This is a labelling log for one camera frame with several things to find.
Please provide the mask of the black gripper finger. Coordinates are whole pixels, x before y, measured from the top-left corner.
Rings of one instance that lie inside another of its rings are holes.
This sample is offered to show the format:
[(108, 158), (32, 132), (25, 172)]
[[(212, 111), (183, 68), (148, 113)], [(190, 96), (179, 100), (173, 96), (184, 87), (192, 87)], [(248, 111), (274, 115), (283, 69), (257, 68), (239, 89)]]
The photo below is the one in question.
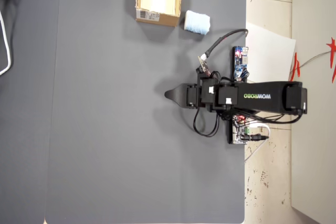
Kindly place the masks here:
[(187, 84), (182, 83), (174, 89), (167, 90), (165, 94), (185, 94), (187, 91)]
[(167, 99), (173, 101), (181, 108), (187, 108), (186, 98), (179, 94), (165, 94), (164, 95)]

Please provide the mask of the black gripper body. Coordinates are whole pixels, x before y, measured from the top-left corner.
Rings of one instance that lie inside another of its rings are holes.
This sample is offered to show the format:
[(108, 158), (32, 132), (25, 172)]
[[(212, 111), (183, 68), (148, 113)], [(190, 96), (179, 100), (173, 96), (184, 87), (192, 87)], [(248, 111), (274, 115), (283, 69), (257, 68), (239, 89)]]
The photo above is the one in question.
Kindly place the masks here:
[(186, 106), (188, 109), (201, 108), (201, 86), (188, 83), (186, 86)]

